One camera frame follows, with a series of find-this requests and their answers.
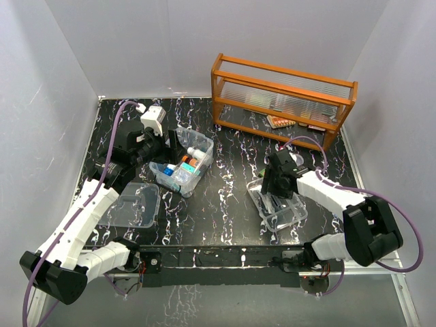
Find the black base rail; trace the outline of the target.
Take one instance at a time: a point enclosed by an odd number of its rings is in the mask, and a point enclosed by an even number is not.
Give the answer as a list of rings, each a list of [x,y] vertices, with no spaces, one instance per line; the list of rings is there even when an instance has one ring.
[[[279,285],[328,287],[340,263],[316,262],[299,245],[134,245],[130,268],[143,287]]]

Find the clear plastic medicine box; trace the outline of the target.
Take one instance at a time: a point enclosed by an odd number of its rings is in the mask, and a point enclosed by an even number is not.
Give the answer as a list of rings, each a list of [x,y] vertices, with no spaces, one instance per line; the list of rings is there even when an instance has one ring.
[[[213,162],[214,142],[204,134],[184,127],[168,133],[166,146],[170,158],[161,163],[152,161],[149,168],[157,184],[188,198]]]

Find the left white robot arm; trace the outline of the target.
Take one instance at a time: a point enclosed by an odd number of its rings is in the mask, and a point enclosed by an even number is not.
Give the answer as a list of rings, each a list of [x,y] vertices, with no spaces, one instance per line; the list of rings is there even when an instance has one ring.
[[[175,129],[163,133],[140,121],[123,121],[112,130],[109,147],[95,161],[82,190],[56,230],[37,251],[26,251],[20,267],[29,283],[65,305],[75,302],[87,283],[115,268],[135,271],[141,261],[134,241],[117,237],[81,253],[104,213],[150,161],[175,163],[182,146]]]

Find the clear plastic box lid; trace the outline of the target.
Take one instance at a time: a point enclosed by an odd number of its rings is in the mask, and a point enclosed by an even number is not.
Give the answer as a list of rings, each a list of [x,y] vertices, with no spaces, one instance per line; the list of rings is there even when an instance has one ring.
[[[151,228],[159,213],[159,187],[150,183],[129,183],[98,224],[124,228]]]

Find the clear compartment organizer tray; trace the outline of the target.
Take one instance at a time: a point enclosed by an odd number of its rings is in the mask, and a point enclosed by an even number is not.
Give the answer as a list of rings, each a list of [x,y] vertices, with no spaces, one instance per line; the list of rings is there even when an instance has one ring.
[[[260,199],[262,180],[263,178],[258,178],[251,181],[247,184],[246,188],[259,212],[259,216],[262,218],[269,231],[278,232],[307,218],[308,212],[306,207],[296,193],[291,199],[277,197],[282,205],[282,209],[276,214],[264,215]]]

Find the small clear round jar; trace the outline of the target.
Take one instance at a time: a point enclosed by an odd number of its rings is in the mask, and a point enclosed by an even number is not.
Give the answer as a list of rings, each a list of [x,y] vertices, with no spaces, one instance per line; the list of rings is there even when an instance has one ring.
[[[302,156],[300,156],[299,154],[293,154],[292,153],[292,158],[295,161],[297,166],[301,166],[304,163],[304,159],[302,158]]]

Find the brown bottle orange cap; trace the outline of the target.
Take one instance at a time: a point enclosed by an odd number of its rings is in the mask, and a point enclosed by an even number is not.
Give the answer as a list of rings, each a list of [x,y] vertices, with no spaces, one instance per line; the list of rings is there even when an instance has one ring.
[[[190,157],[188,155],[184,155],[181,161],[192,168],[197,168],[200,165],[200,162],[197,159]]]

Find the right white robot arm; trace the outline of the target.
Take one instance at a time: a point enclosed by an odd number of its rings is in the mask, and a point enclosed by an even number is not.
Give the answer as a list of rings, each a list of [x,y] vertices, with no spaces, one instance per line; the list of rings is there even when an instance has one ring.
[[[367,267],[403,246],[403,237],[388,202],[379,196],[364,196],[335,185],[320,173],[296,165],[289,152],[268,157],[261,194],[309,198],[343,222],[343,232],[325,234],[305,243],[300,260],[319,270],[328,260],[353,260]]]

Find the orange wooden shelf rack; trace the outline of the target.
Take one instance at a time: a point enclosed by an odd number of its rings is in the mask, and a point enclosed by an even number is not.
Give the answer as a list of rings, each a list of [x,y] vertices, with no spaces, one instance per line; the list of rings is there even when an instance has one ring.
[[[211,68],[217,125],[328,150],[356,104],[358,82],[218,54]],[[273,129],[266,116],[293,120]]]

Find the blue header plastic packet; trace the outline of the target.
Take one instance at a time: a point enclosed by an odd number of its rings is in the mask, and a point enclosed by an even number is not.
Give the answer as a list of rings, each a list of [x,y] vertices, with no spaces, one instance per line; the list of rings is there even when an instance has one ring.
[[[189,164],[183,162],[178,168],[173,172],[172,178],[178,183],[186,183],[195,172],[195,168]]]

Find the white medicine bottle green label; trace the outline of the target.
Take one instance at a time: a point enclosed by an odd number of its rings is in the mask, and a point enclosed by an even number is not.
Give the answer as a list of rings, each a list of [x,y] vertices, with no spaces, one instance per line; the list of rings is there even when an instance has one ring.
[[[205,155],[206,155],[205,152],[201,151],[200,149],[193,148],[193,147],[189,147],[187,149],[187,153],[188,153],[188,155],[190,155],[191,157],[193,157],[194,159],[196,159],[198,161],[203,160]]]

